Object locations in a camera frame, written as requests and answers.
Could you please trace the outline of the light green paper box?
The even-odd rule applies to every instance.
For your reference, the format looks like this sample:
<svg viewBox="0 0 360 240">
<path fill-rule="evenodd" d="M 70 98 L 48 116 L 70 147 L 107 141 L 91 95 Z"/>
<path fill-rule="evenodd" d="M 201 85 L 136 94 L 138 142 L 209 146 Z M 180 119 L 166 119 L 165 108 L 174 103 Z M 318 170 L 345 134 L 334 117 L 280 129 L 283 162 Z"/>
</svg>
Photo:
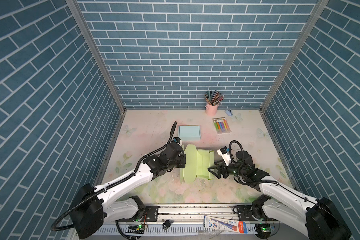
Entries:
<svg viewBox="0 0 360 240">
<path fill-rule="evenodd" d="M 215 152 L 211 150 L 197 149 L 195 145 L 187 145 L 185 148 L 186 166 L 180 170 L 180 177 L 190 184 L 196 178 L 211 180 L 214 176 L 208 171 L 214 166 Z"/>
</svg>

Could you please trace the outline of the light blue paper box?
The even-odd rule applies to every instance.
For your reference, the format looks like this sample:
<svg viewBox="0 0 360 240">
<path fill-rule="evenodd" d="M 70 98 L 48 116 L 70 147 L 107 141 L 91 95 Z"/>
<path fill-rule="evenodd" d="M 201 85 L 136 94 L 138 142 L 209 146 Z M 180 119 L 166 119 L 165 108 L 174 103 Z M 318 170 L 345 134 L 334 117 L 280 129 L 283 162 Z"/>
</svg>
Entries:
<svg viewBox="0 0 360 240">
<path fill-rule="evenodd" d="M 201 139 L 201 127 L 197 125 L 179 126 L 179 138 L 184 142 L 199 141 Z"/>
</svg>

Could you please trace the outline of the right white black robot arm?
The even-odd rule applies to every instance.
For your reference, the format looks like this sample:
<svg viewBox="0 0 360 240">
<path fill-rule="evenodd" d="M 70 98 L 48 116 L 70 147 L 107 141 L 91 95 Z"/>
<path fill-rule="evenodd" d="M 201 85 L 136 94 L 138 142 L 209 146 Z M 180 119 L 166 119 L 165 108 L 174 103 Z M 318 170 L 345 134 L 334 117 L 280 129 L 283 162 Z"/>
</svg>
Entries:
<svg viewBox="0 0 360 240">
<path fill-rule="evenodd" d="M 232 154 L 224 147 L 217 151 L 222 157 L 208 171 L 218 179 L 232 176 L 240 185 L 261 193 L 252 203 L 256 220 L 276 219 L 299 231 L 310 240 L 348 240 L 352 233 L 335 204 L 317 199 L 290 188 L 269 173 L 258 169 L 246 151 Z"/>
</svg>

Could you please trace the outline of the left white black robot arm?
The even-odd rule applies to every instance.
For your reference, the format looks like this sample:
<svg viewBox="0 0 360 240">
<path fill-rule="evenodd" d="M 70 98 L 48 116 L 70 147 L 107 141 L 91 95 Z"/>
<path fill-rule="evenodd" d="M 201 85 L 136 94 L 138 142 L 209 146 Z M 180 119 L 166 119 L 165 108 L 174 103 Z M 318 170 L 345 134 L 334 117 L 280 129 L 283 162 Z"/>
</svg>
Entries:
<svg viewBox="0 0 360 240">
<path fill-rule="evenodd" d="M 137 196 L 125 201 L 120 198 L 133 189 L 186 166 L 186 154 L 180 138 L 144 155 L 135 169 L 105 184 L 86 184 L 79 189 L 70 208 L 51 225 L 51 231 L 75 229 L 79 238 L 93 235 L 104 223 L 118 220 L 139 221 L 146 206 Z"/>
</svg>

